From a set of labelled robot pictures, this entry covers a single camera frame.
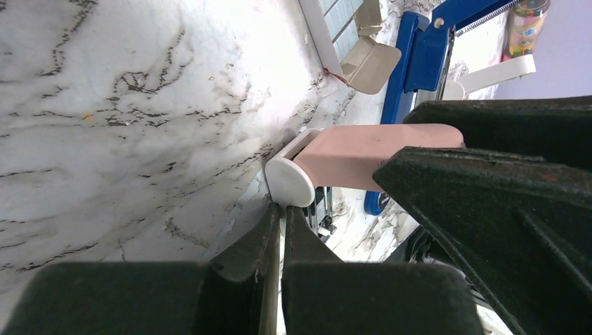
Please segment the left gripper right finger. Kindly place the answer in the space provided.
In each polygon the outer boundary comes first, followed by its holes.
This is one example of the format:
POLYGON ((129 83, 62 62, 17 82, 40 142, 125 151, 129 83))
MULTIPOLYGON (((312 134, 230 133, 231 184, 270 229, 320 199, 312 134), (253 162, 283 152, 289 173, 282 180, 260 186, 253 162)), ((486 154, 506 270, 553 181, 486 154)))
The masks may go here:
POLYGON ((281 279, 288 334, 482 334, 468 286, 440 265, 344 262, 286 209, 281 279))

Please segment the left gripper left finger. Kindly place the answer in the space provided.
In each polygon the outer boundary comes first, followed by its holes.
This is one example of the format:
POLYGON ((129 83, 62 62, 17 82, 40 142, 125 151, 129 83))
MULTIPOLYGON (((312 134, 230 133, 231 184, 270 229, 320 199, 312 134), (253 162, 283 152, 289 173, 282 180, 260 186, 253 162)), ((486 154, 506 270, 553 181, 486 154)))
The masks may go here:
POLYGON ((27 286, 5 334, 275 334, 281 209, 207 262, 63 262, 27 286))

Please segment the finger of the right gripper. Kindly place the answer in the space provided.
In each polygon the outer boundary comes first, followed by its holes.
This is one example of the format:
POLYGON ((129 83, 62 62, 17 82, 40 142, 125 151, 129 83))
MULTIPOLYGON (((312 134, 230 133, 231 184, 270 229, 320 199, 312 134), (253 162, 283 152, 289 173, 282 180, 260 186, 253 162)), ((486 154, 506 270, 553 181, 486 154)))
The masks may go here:
POLYGON ((428 101, 403 122, 453 126, 468 148, 537 156, 591 170, 590 96, 428 101))
POLYGON ((407 147, 373 180, 513 333, 591 333, 589 171, 492 151, 407 147))

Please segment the blue black stapler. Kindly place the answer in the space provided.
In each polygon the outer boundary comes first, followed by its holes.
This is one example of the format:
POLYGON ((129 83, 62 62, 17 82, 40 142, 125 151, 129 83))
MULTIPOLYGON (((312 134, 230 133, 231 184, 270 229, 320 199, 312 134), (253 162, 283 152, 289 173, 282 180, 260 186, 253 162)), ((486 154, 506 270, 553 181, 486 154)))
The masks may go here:
POLYGON ((381 124, 400 124, 417 91, 443 97, 454 39, 507 12, 516 1, 451 0, 432 10, 432 19, 413 11, 401 18, 396 48, 401 59, 387 82, 381 124))

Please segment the staple box tray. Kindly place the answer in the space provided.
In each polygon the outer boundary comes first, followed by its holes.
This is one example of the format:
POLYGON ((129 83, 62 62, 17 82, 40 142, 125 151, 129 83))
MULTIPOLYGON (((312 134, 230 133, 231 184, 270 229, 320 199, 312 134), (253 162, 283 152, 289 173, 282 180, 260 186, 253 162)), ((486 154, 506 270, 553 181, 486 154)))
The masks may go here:
POLYGON ((383 29, 379 1, 300 0, 323 70, 363 94, 377 94, 401 51, 373 36, 383 29))

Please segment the grey staple strips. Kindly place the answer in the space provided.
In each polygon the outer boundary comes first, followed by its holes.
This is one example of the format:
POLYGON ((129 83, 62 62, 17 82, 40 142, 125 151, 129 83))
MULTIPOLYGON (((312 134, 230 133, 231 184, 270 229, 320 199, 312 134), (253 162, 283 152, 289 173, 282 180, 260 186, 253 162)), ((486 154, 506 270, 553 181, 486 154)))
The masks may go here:
POLYGON ((324 19, 339 62, 342 62, 358 40, 354 16, 363 0, 321 1, 324 19))

